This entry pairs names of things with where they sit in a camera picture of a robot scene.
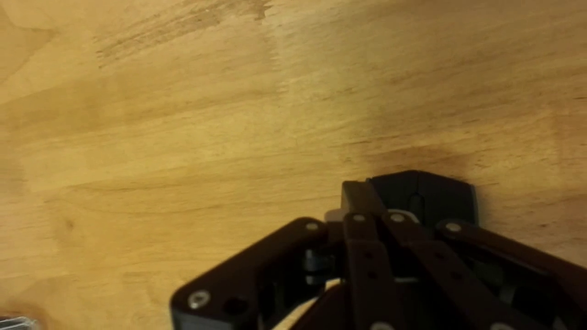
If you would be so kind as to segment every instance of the black mechanical part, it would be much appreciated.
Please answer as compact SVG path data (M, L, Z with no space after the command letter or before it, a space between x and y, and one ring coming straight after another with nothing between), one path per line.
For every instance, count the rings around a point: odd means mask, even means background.
M587 330L587 269L477 227L468 183L414 170L345 181L343 211L295 220L180 288L174 330L266 330L312 297L293 330Z
M470 183L420 170L374 176L367 183L385 209L411 211L425 227L447 218L477 223L477 198Z

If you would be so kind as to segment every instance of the silver screw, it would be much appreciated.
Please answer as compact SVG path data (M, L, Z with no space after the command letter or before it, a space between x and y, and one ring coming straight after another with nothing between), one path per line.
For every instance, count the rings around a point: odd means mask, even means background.
M402 214L402 212L391 212L389 214L389 218L392 220L392 222L405 222L405 214Z
M515 330L515 328L506 322L493 322L490 330Z
M389 322L372 322L369 330L392 330Z
M211 295L205 289L194 291L187 297L187 304L193 310L198 310L209 302Z
M457 222L449 222L449 223L446 223L444 227L449 229L449 231L453 231L453 233L462 231L462 225L457 223Z
M306 223L306 229L308 229L308 231L317 231L319 225L317 225L315 222L310 222L310 223Z
M367 216L363 216L363 214L354 214L352 220L354 220L354 222L365 222Z

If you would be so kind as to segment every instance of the hole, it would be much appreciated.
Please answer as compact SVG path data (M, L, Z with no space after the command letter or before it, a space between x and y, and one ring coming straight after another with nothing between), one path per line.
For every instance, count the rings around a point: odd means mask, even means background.
M224 311L227 315L240 315L240 313L246 311L248 306L249 306L248 300L244 300L240 297L233 297L233 299L224 302Z

